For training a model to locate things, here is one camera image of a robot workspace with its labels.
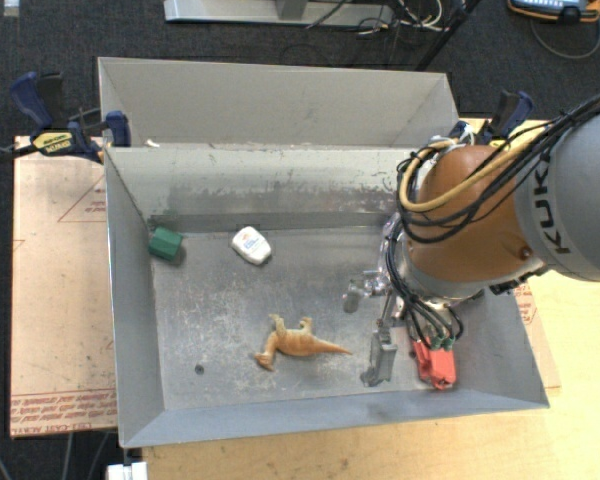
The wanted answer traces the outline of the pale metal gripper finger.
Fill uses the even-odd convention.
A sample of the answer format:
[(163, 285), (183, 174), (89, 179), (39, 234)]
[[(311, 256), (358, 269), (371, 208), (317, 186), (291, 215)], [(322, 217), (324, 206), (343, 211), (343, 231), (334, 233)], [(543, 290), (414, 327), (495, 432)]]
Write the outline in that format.
[(388, 291), (389, 277), (381, 270), (367, 270), (350, 279), (343, 295), (343, 310), (353, 314), (363, 299), (383, 296)]
[(376, 387), (383, 382), (390, 382), (398, 346), (392, 341), (391, 329), (394, 321), (379, 320), (371, 335), (369, 365), (361, 374), (361, 381), (366, 387)]

